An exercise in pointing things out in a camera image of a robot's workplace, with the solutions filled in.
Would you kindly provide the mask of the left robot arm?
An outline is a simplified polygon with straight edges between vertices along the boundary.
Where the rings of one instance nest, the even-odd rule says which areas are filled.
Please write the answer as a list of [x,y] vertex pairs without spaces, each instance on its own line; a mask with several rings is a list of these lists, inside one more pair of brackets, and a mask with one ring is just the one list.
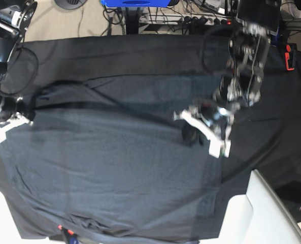
[[[228,157],[229,138],[235,114],[253,106],[260,99],[264,66],[271,46],[271,36],[278,31],[281,1],[239,1],[231,10],[230,25],[219,25],[206,31],[200,48],[200,61],[207,74],[220,76],[219,87],[208,98],[174,113],[174,120],[185,121],[196,133],[209,141],[209,155]],[[226,68],[211,70],[205,51],[209,38],[224,29],[232,31],[228,40],[229,59]]]

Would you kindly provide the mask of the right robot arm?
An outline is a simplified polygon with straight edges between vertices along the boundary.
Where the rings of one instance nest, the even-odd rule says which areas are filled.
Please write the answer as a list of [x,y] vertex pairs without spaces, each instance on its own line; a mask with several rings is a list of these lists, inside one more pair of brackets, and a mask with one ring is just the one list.
[[[37,1],[0,1],[0,144],[7,133],[21,125],[32,125],[34,113],[23,102],[23,92],[38,73],[39,61],[34,52],[24,47],[25,35],[37,9]],[[25,86],[12,93],[2,91],[2,83],[13,65],[14,52],[28,52],[34,58],[34,71]]]

